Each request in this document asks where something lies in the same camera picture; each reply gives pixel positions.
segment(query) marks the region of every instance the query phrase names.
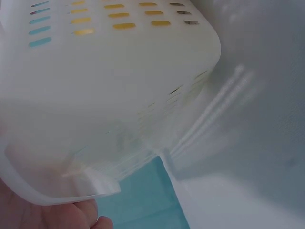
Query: human hand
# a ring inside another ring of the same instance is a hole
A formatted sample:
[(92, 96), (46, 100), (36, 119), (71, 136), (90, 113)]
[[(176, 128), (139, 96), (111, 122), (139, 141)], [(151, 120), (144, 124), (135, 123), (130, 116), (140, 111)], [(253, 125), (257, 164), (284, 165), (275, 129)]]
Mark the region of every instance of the human hand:
[(17, 196), (0, 179), (1, 229), (113, 229), (109, 218), (97, 217), (95, 200), (38, 206)]

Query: blue slot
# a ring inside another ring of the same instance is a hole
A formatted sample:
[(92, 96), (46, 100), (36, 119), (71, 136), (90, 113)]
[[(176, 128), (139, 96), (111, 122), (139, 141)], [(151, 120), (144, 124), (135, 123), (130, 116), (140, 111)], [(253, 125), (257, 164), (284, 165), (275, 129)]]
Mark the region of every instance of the blue slot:
[(30, 24), (35, 24), (35, 23), (38, 23), (38, 22), (42, 22), (42, 21), (45, 21), (45, 20), (50, 19), (50, 18), (51, 18), (50, 16), (47, 16), (47, 17), (43, 17), (43, 18), (34, 19), (34, 20), (30, 21)]
[(44, 2), (41, 2), (41, 3), (37, 3), (37, 4), (32, 5), (32, 7), (41, 6), (41, 5), (46, 4), (48, 2), (50, 2), (50, 1), (44, 1)]
[(48, 25), (48, 26), (44, 26), (44, 27), (41, 27), (41, 28), (38, 28), (38, 29), (35, 29), (35, 30), (31, 30), (29, 32), (29, 35), (35, 35), (35, 34), (41, 33), (41, 32), (44, 32), (46, 30), (49, 30), (50, 28), (51, 28), (51, 26)]
[(34, 12), (30, 13), (30, 14), (34, 15), (34, 14), (42, 13), (42, 12), (45, 12), (45, 11), (48, 11), (48, 10), (50, 10), (50, 8), (45, 8), (45, 9), (42, 9), (42, 10), (37, 10), (37, 11), (34, 11)]
[(36, 47), (36, 46), (39, 46), (39, 45), (43, 45), (43, 44), (49, 43), (51, 40), (52, 40), (51, 37), (46, 37), (46, 38), (43, 38), (43, 39), (40, 39), (40, 40), (36, 40), (34, 42), (30, 42), (29, 47), (33, 48), (33, 47)]

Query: teal background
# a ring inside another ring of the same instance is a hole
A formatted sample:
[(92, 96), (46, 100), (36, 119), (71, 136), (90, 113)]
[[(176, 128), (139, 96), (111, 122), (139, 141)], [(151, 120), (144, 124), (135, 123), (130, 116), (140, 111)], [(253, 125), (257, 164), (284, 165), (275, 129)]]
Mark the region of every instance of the teal background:
[(115, 229), (189, 229), (158, 157), (121, 182), (121, 193), (97, 199), (99, 215)]

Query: ventilation slot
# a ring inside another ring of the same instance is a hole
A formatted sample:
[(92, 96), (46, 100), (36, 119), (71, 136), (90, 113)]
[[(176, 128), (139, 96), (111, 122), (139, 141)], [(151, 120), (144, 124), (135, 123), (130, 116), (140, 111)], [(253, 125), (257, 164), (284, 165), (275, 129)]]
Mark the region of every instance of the ventilation slot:
[(167, 26), (170, 25), (171, 23), (169, 21), (152, 21), (151, 24), (153, 26)]
[(75, 2), (72, 2), (72, 5), (76, 6), (76, 5), (82, 5), (84, 3), (85, 3), (85, 1), (75, 1)]
[(84, 36), (84, 35), (93, 34), (93, 33), (95, 33), (94, 28), (88, 28), (88, 29), (74, 31), (74, 34), (76, 36)]
[(171, 6), (184, 6), (183, 4), (181, 3), (170, 3)]
[(43, 18), (38, 18), (38, 19), (35, 19), (35, 20), (31, 20), (30, 24), (35, 24), (35, 23), (38, 23), (38, 22), (41, 22), (41, 21), (45, 21), (47, 19), (50, 19), (50, 16), (43, 17)]
[(34, 14), (42, 13), (42, 12), (49, 11), (49, 10), (50, 10), (50, 8), (45, 8), (45, 9), (42, 9), (42, 10), (34, 11), (34, 12), (30, 13), (30, 14), (34, 15)]
[(191, 15), (191, 13), (188, 12), (188, 11), (177, 11), (177, 13), (179, 13), (179, 14), (188, 14), (188, 15)]
[(51, 40), (52, 40), (51, 37), (47, 37), (47, 38), (43, 38), (43, 39), (40, 39), (40, 40), (36, 40), (34, 42), (30, 42), (29, 43), (29, 47), (33, 48), (33, 47), (36, 47), (36, 46), (40, 46), (40, 45), (49, 43)]
[(205, 71), (205, 72), (203, 72), (202, 74), (196, 76), (195, 79), (194, 79), (194, 81), (195, 81), (195, 82), (201, 81), (201, 80), (205, 77), (204, 74), (205, 74), (206, 72), (207, 72), (207, 71)]
[(75, 14), (75, 13), (85, 13), (87, 11), (88, 11), (87, 8), (82, 8), (82, 9), (77, 9), (77, 10), (71, 10), (71, 13), (72, 14)]
[(91, 18), (77, 18), (71, 21), (72, 24), (90, 22)]
[(51, 28), (51, 26), (44, 26), (44, 27), (41, 27), (41, 28), (38, 28), (35, 30), (31, 30), (29, 32), (29, 35), (36, 35), (38, 33), (45, 32), (46, 30), (49, 30), (50, 28)]
[(135, 24), (134, 23), (122, 23), (122, 24), (115, 24), (113, 27), (117, 30), (124, 30), (124, 29), (130, 29), (134, 28)]
[(41, 6), (41, 5), (44, 5), (48, 2), (50, 2), (50, 1), (44, 1), (44, 2), (41, 2), (41, 3), (37, 3), (37, 4), (32, 5), (32, 7)]
[(171, 93), (169, 93), (168, 95), (174, 94), (175, 92), (177, 92), (182, 86), (176, 88), (175, 90), (173, 90)]
[(104, 6), (105, 9), (115, 9), (115, 8), (123, 8), (123, 4), (115, 4), (115, 5), (106, 5)]
[(156, 6), (157, 3), (154, 3), (154, 2), (140, 2), (139, 5), (140, 6)]
[(113, 13), (113, 14), (109, 14), (108, 17), (110, 18), (124, 18), (124, 17), (128, 17), (129, 13)]
[(145, 12), (146, 15), (160, 15), (163, 14), (162, 11), (146, 11)]
[(184, 21), (185, 24), (189, 24), (189, 25), (198, 25), (199, 22), (198, 21)]

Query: white plastic basket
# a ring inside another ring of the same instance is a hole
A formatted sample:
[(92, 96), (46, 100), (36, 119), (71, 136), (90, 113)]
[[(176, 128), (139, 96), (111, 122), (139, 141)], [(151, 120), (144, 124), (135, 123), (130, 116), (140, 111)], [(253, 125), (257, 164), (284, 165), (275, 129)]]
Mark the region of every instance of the white plastic basket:
[(221, 47), (190, 1), (14, 0), (6, 10), (0, 176), (28, 201), (117, 192), (198, 118), (192, 103)]

